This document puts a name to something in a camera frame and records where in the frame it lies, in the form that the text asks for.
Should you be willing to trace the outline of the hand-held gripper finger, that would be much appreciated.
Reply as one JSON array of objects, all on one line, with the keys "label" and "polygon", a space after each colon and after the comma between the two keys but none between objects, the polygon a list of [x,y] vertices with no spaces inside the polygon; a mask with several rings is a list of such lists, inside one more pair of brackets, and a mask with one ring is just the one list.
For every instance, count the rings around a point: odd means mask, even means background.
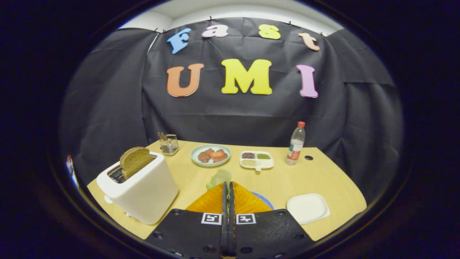
[{"label": "hand-held gripper finger", "polygon": [[228,233],[227,183],[217,195],[220,213],[172,209],[145,239],[168,256],[179,259],[220,259]]},{"label": "hand-held gripper finger", "polygon": [[315,245],[286,209],[236,213],[235,182],[230,183],[229,248],[237,259],[289,259]]}]

